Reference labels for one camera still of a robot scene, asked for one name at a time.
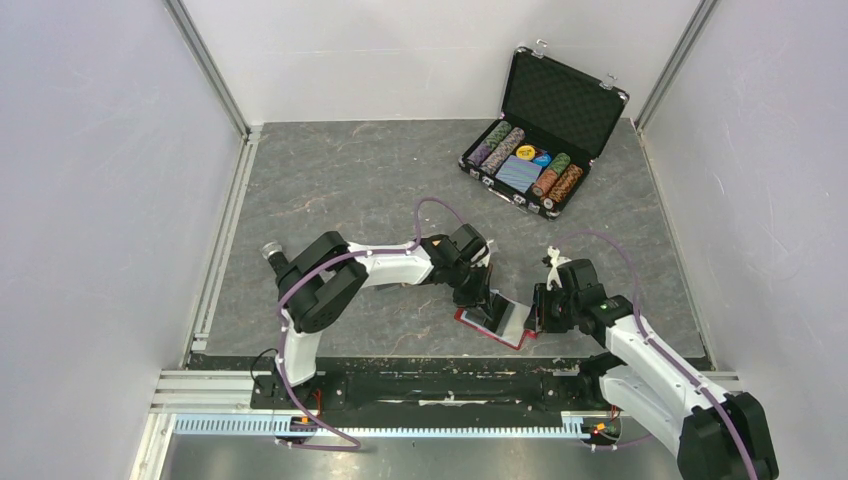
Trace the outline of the single black VIP card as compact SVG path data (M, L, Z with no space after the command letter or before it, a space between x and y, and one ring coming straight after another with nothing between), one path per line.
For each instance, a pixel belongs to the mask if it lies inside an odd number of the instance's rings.
M460 319L479 329L491 330L493 325L490 316L480 308L464 309L460 314Z

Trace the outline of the red leather card holder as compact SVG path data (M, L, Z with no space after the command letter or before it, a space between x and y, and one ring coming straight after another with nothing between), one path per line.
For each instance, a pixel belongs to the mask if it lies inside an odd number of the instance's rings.
M527 339L537 338L532 307L495 294L489 312L482 308L459 308L454 319L513 350Z

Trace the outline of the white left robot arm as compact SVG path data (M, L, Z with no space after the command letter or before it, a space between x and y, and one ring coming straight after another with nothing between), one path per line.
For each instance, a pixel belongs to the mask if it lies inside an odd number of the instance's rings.
M469 224L398 245L357 244L330 231L294 259L277 242L263 246L261 254L275 274L282 322L275 392L290 407L312 399L321 334L363 289L444 284L475 327L491 333L506 326L514 307L492 289L490 244Z

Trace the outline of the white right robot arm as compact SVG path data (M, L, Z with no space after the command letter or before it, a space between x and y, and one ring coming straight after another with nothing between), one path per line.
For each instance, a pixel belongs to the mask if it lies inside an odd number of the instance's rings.
M543 326L577 329L604 348L579 368L577 392L591 408L622 409L674 456L684 479L776 479L766 413L676 353L622 295L610 296L588 259L548 253L534 291Z

